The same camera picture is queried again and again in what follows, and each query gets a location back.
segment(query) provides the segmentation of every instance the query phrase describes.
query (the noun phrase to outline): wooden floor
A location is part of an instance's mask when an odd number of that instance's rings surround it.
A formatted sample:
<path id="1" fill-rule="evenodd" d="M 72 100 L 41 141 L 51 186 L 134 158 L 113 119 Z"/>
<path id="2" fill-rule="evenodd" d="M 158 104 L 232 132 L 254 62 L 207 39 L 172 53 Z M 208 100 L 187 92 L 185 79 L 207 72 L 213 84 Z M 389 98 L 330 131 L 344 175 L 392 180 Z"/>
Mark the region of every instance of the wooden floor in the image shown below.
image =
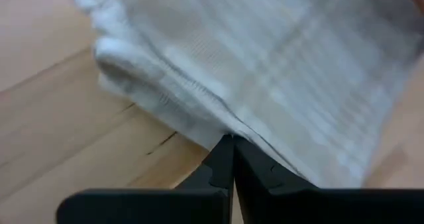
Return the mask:
<path id="1" fill-rule="evenodd" d="M 172 187 L 207 155 L 99 89 L 94 38 L 69 0 L 0 0 L 0 223 L 54 223 L 60 201 L 85 188 Z M 424 187 L 421 67 L 367 186 Z"/>

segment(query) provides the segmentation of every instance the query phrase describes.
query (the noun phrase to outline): folded towel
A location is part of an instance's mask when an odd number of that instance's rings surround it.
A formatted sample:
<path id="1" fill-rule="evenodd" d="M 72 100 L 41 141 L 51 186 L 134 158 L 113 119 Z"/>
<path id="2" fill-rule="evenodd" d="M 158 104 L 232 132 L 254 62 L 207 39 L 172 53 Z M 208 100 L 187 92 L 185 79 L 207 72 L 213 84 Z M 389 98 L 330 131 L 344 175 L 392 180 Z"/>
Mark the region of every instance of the folded towel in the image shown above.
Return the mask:
<path id="1" fill-rule="evenodd" d="M 321 187 L 358 187 L 422 36 L 410 0 L 75 0 L 100 84 L 212 148 L 256 143 Z"/>

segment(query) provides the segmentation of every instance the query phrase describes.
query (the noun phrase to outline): black plastic object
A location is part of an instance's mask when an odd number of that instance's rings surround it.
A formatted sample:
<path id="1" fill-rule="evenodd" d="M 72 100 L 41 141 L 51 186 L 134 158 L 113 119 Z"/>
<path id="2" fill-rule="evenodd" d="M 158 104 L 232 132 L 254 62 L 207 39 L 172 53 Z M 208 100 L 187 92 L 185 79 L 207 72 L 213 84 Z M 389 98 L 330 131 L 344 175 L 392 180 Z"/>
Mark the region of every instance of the black plastic object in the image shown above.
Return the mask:
<path id="1" fill-rule="evenodd" d="M 234 178 L 245 224 L 424 223 L 423 190 L 319 189 L 231 135 L 174 190 L 87 190 L 64 200 L 56 218 L 59 224 L 227 224 Z"/>

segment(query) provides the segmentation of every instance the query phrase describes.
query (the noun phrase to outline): white cloth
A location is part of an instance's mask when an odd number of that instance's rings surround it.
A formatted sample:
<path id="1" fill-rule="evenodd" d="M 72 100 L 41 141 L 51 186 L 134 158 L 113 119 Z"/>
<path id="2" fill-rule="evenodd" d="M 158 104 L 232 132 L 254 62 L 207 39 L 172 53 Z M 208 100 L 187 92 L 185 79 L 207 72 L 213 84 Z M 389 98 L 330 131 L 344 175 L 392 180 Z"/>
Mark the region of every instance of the white cloth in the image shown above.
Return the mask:
<path id="1" fill-rule="evenodd" d="M 100 84 L 212 148 L 236 133 L 357 187 L 419 50 L 409 0 L 75 0 Z"/>

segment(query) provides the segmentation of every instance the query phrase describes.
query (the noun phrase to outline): white towel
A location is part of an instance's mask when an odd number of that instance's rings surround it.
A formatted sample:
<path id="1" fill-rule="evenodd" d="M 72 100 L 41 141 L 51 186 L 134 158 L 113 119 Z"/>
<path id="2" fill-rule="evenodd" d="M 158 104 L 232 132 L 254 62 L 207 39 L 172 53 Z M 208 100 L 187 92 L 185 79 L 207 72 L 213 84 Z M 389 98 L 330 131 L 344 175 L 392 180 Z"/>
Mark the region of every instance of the white towel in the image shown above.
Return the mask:
<path id="1" fill-rule="evenodd" d="M 421 42 L 410 0 L 75 1 L 101 33 L 103 87 L 321 187 L 362 184 Z"/>

